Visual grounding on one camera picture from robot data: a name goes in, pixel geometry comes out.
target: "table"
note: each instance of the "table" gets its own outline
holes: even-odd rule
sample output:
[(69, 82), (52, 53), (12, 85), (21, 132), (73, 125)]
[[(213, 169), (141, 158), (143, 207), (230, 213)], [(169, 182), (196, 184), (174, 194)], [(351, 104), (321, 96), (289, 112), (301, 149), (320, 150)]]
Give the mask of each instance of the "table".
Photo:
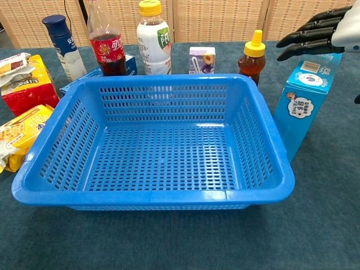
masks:
[[(259, 88), (271, 112), (299, 58), (276, 62), (267, 42)], [(238, 72), (244, 43), (177, 43), (173, 72), (188, 73), (190, 46), (215, 46), (215, 70)], [(126, 46), (143, 66), (137, 46)], [(68, 81), (55, 50), (40, 54), (57, 88)], [(80, 48), (87, 70), (97, 64)], [(0, 175), (0, 269), (360, 269), (359, 55), (344, 55), (331, 91), (292, 162), (296, 186), (285, 201), (244, 210), (75, 211), (24, 206)], [(0, 100), (1, 122), (12, 119)]]

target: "red bottle label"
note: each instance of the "red bottle label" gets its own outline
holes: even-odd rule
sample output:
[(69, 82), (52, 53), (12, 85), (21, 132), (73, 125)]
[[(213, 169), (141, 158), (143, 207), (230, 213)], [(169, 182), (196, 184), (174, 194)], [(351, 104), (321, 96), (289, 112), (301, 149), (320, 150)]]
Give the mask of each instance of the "red bottle label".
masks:
[(98, 62), (114, 62), (125, 56), (121, 34), (106, 40), (90, 39), (90, 42)]

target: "basket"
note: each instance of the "basket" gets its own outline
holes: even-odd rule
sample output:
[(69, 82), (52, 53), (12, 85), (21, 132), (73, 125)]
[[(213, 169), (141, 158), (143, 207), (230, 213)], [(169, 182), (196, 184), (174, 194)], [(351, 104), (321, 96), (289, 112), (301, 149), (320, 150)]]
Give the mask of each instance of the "basket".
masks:
[(78, 210), (240, 209), (285, 199), (294, 181), (251, 79), (102, 77), (69, 89), (12, 193)]

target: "plastic bottle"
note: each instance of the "plastic bottle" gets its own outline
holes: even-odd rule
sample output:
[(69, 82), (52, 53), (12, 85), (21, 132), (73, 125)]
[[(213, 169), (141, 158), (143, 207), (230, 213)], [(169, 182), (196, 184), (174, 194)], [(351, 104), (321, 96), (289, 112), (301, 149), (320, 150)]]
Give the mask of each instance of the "plastic bottle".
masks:
[(126, 75), (120, 29), (102, 0), (89, 0), (88, 33), (104, 76)]
[(141, 1), (139, 11), (142, 20), (137, 26), (137, 39), (145, 73), (171, 74), (170, 31), (169, 25), (160, 16), (160, 1)]
[(66, 25), (65, 16), (51, 15), (43, 18), (62, 68), (70, 82), (86, 74), (86, 69), (74, 38)]
[(253, 39), (246, 42), (244, 56), (238, 60), (239, 74), (250, 77), (257, 85), (260, 72), (265, 66), (265, 44), (262, 43), (263, 32), (256, 30)]

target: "yellow bottle cap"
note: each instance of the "yellow bottle cap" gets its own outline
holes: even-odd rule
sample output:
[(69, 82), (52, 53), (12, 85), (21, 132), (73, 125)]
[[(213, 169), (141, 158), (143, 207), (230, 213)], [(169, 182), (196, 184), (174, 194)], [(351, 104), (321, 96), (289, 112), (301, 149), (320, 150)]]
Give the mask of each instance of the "yellow bottle cap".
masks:
[(262, 30), (255, 30), (253, 39), (246, 42), (244, 54), (250, 57), (262, 57), (265, 54), (265, 44), (261, 42), (263, 37)]
[(157, 16), (161, 14), (159, 0), (143, 0), (139, 3), (140, 15), (143, 17)]

